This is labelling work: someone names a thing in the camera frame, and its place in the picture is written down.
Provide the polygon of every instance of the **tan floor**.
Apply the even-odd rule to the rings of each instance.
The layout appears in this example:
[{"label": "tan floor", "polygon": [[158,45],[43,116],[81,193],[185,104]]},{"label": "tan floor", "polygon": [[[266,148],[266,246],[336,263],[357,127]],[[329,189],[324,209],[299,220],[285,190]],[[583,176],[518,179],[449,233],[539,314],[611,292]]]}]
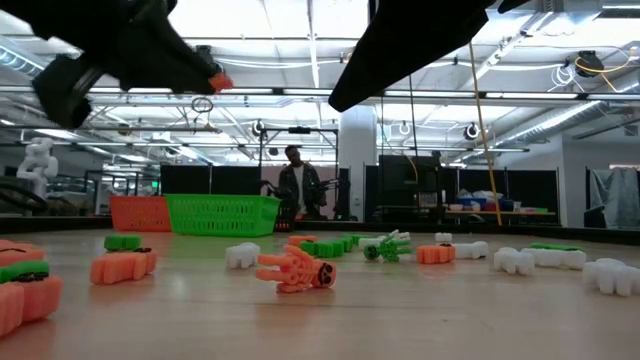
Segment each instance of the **tan floor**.
[{"label": "tan floor", "polygon": [[[106,231],[5,238],[44,247],[65,280],[60,310],[0,339],[0,359],[639,359],[640,297],[585,291],[580,272],[534,277],[490,270],[488,260],[444,265],[337,259],[331,290],[278,295],[251,270],[227,271],[224,249],[241,240],[149,234],[153,277],[91,286],[88,269]],[[433,235],[414,235],[416,244]],[[526,237],[455,236],[499,247]],[[257,241],[266,252],[284,236]],[[565,242],[589,258],[640,266],[640,248]]]}]

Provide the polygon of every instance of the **man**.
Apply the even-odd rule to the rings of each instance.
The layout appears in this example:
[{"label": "man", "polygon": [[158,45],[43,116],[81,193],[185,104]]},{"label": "man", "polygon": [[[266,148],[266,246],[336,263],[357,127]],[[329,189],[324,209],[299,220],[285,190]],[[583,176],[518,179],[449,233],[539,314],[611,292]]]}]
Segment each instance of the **man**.
[{"label": "man", "polygon": [[318,172],[300,160],[300,152],[295,145],[287,146],[284,153],[291,164],[280,172],[278,187],[291,192],[298,205],[299,216],[320,218],[320,206],[327,205],[327,197],[320,187]]}]

